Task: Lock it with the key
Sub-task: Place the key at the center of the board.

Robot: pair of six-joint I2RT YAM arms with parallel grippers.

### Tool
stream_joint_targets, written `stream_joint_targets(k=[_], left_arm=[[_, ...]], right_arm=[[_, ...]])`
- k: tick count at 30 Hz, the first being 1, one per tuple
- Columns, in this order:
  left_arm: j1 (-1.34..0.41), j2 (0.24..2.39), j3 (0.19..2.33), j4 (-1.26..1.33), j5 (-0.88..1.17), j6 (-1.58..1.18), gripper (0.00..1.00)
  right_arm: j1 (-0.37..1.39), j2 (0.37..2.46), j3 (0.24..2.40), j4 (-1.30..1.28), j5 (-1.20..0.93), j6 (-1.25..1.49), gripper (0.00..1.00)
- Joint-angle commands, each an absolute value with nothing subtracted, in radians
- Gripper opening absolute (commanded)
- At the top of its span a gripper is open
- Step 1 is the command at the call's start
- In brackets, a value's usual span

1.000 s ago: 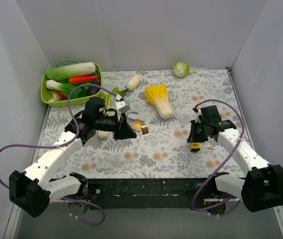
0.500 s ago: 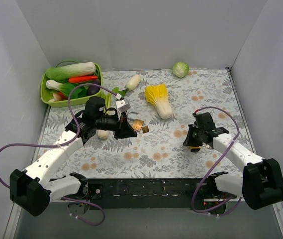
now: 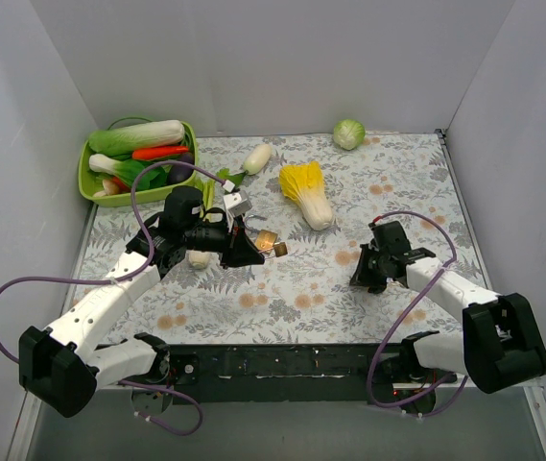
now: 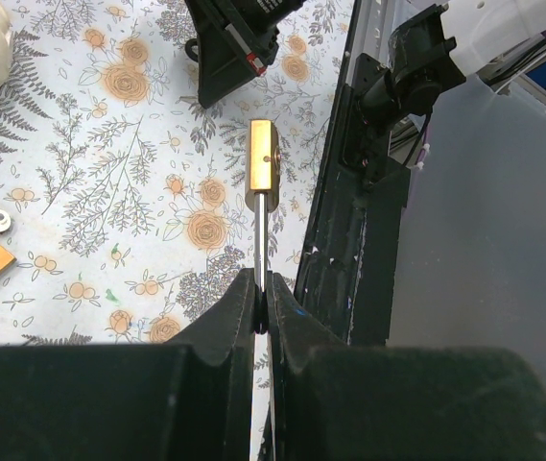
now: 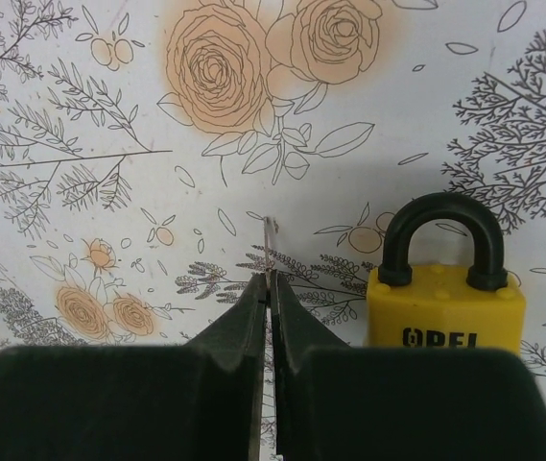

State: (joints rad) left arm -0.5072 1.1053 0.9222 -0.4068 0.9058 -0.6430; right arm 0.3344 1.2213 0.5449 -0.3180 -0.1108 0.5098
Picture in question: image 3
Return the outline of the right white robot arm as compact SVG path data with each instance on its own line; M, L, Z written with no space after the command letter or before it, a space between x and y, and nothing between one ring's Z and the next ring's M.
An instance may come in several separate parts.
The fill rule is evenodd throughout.
M526 297L496 293L451 271L433 252L413 248L397 221L374 220L369 228L373 238L361 247L351 285L380 294L390 281L399 282L462 327L459 336L427 332L407 338L399 358L404 377L418 382L441 369L492 394L546 375L546 348Z

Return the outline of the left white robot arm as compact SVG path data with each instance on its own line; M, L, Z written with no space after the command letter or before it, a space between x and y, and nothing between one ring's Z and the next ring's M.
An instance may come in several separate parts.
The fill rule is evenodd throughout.
M261 265L265 257L246 234L251 204L243 191L228 193L219 222L204 220L202 192L178 186L163 210L148 219L107 274L69 312L45 329L30 327L18 342L19 382L62 416L78 414L109 384L125 378L170 382L170 348L150 333L103 346L110 328L143 294L161 282L190 250L215 253L223 268Z

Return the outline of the small brass padlock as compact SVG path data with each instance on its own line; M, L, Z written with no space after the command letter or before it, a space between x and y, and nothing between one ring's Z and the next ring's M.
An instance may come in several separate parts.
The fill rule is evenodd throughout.
M288 248L285 242L273 244L270 248L262 252L266 259L279 258L288 254Z

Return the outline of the large brass padlock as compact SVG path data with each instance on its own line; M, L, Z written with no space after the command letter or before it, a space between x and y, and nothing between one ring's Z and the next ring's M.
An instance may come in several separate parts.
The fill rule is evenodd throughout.
M278 234L270 230L264 230L256 227L258 222L265 222L268 218L256 214L247 215L244 218L246 231L253 238L253 243L260 253L269 254L274 245Z

